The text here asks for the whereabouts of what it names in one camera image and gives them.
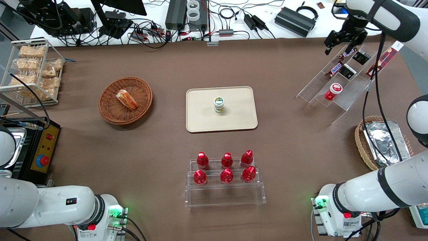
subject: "plastic bottle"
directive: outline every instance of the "plastic bottle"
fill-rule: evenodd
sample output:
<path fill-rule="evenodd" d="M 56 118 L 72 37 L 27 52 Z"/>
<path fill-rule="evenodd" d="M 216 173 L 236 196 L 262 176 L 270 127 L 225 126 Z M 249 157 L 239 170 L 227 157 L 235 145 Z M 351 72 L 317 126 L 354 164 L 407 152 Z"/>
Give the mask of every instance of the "plastic bottle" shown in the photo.
<path fill-rule="evenodd" d="M 199 152 L 198 158 L 196 159 L 196 162 L 198 163 L 198 168 L 200 170 L 207 171 L 210 169 L 210 163 L 208 160 L 208 157 L 203 152 Z"/>
<path fill-rule="evenodd" d="M 193 175 L 193 181 L 198 185 L 202 186 L 208 183 L 207 175 L 201 170 L 196 170 L 195 175 Z"/>
<path fill-rule="evenodd" d="M 254 166 L 249 166 L 244 169 L 241 174 L 241 181 L 245 183 L 251 182 L 256 177 L 256 168 Z"/>
<path fill-rule="evenodd" d="M 233 160 L 232 155 L 229 152 L 226 152 L 221 159 L 221 168 L 232 168 Z"/>
<path fill-rule="evenodd" d="M 240 168 L 247 168 L 247 167 L 251 166 L 252 163 L 253 163 L 253 151 L 248 150 L 241 156 L 241 160 L 239 162 L 239 167 Z"/>
<path fill-rule="evenodd" d="M 220 182 L 223 184 L 229 184 L 233 180 L 233 172 L 231 169 L 226 168 L 220 174 Z"/>

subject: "yellow control panel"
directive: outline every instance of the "yellow control panel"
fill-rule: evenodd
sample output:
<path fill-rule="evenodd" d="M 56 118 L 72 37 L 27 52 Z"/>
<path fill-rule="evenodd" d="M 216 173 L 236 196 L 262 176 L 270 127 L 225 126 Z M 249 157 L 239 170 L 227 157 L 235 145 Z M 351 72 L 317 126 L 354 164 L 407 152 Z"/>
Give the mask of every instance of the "yellow control panel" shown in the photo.
<path fill-rule="evenodd" d="M 31 163 L 31 170 L 46 173 L 51 163 L 52 153 L 58 138 L 59 129 L 51 125 L 43 130 L 36 154 Z"/>

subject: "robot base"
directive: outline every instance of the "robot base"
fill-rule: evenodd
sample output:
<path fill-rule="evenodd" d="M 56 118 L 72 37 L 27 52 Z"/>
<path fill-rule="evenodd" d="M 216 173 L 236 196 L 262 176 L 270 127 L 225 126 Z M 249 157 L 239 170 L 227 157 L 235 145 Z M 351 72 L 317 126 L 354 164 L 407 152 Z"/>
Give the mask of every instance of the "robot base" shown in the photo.
<path fill-rule="evenodd" d="M 361 215 L 355 218 L 344 218 L 334 204 L 333 189 L 335 184 L 327 184 L 321 188 L 319 195 L 312 200 L 314 207 L 318 202 L 323 202 L 324 208 L 315 210 L 315 215 L 319 214 L 320 219 L 317 220 L 317 225 L 321 224 L 329 236 L 343 236 L 344 238 L 361 227 Z M 359 237 L 359 233 L 355 234 L 353 238 Z"/>
<path fill-rule="evenodd" d="M 112 214 L 127 216 L 127 208 L 119 205 L 116 198 L 109 194 L 102 194 L 101 198 L 105 202 L 104 215 L 97 224 L 95 230 L 80 230 L 77 228 L 78 241 L 123 241 L 125 234 L 121 231 L 108 230 L 108 224 L 120 224 L 122 219 L 111 217 Z"/>

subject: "beige tray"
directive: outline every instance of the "beige tray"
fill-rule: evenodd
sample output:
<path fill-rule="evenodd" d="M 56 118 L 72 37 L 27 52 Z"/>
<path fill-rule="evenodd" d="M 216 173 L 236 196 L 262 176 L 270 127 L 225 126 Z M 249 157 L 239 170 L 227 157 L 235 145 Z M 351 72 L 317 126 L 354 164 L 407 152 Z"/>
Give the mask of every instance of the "beige tray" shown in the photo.
<path fill-rule="evenodd" d="M 214 98 L 224 99 L 222 113 L 214 111 Z M 250 86 L 190 89 L 186 93 L 186 128 L 189 132 L 248 130 L 257 127 L 256 105 Z"/>

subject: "white tape roll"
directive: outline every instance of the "white tape roll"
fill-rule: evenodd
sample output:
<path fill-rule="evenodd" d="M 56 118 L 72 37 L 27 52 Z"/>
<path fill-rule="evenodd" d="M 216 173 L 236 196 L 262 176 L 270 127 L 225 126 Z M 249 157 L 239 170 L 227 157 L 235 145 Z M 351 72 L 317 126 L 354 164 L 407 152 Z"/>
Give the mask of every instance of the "white tape roll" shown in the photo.
<path fill-rule="evenodd" d="M 192 13 L 196 13 L 197 15 L 192 17 L 192 16 L 190 16 L 190 14 L 192 14 Z M 189 21 L 192 21 L 192 22 L 194 22 L 194 21 L 198 21 L 198 20 L 199 20 L 199 18 L 200 18 L 199 10 L 197 10 L 197 9 L 189 9 L 189 10 L 187 11 L 187 19 L 188 19 Z"/>
<path fill-rule="evenodd" d="M 197 9 L 199 10 L 199 2 L 196 0 L 190 0 L 187 2 L 187 9 Z"/>

